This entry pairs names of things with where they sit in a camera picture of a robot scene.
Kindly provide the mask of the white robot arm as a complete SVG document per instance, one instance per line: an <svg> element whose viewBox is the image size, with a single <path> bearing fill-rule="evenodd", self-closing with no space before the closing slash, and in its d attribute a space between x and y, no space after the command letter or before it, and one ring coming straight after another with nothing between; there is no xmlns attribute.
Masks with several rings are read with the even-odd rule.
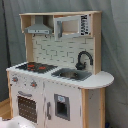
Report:
<svg viewBox="0 0 128 128"><path fill-rule="evenodd" d="M27 119L16 116L12 119L0 117L0 128L35 128L35 126Z"/></svg>

